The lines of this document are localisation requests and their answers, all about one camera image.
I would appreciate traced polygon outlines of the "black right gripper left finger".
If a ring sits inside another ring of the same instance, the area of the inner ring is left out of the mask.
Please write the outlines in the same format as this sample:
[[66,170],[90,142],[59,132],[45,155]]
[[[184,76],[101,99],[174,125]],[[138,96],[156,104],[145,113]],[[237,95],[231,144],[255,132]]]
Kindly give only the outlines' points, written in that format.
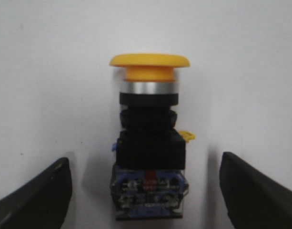
[[71,196],[69,160],[62,157],[0,200],[0,229],[59,229]]

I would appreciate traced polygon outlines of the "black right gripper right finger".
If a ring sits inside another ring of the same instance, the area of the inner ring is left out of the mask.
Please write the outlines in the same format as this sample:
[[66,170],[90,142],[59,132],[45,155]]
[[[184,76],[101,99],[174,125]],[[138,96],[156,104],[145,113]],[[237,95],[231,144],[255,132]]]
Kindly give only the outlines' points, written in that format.
[[219,181],[236,229],[292,229],[292,191],[232,152],[224,152]]

